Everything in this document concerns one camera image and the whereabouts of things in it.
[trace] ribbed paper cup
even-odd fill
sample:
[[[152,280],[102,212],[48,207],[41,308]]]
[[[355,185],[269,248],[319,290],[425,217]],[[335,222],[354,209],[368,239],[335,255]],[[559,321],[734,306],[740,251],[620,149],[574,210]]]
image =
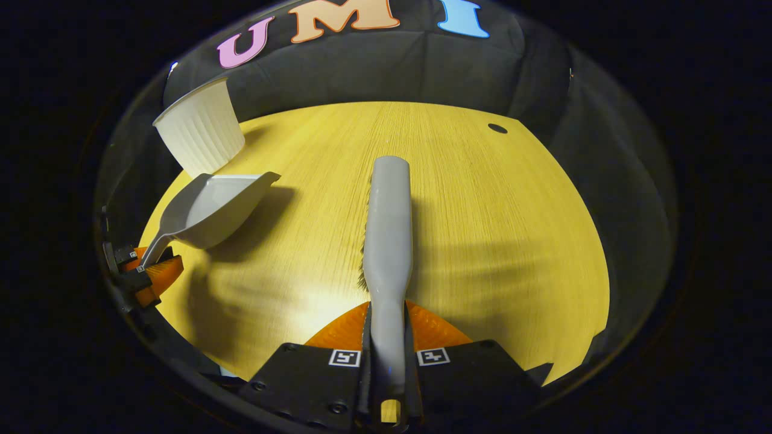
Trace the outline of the ribbed paper cup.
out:
[[[195,178],[213,174],[244,147],[223,77],[201,85],[170,105],[153,122],[182,168]]]

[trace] yellow table surface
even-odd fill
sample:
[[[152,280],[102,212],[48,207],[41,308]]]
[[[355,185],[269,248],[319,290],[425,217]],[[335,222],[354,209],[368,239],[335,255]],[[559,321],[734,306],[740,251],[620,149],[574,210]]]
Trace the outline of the yellow table surface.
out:
[[[488,127],[497,124],[501,134]],[[560,165],[517,120],[423,103],[307,107],[241,124],[218,175],[282,175],[220,245],[179,242],[185,271],[159,311],[212,360],[249,379],[283,342],[303,343],[369,300],[357,281],[375,158],[410,163],[414,271],[407,298],[523,369],[576,368],[608,317],[598,233]],[[159,201],[141,246],[182,172]]]

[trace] pink letter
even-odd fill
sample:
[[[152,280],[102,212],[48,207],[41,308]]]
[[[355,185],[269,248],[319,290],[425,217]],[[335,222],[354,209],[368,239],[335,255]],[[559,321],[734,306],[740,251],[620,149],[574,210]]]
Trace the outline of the pink letter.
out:
[[[217,51],[220,52],[220,65],[223,68],[236,68],[257,56],[268,42],[268,23],[273,18],[266,18],[249,28],[249,31],[252,32],[252,46],[241,54],[236,54],[236,40],[241,36],[241,33],[220,44],[217,47]]]

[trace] screw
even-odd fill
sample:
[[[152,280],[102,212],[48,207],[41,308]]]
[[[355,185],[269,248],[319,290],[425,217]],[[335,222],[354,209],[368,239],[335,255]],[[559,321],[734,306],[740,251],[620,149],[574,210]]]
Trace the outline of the screw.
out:
[[[330,411],[335,413],[336,415],[342,415],[348,410],[348,407],[345,404],[341,404],[339,402],[336,402],[334,404],[330,404]]]

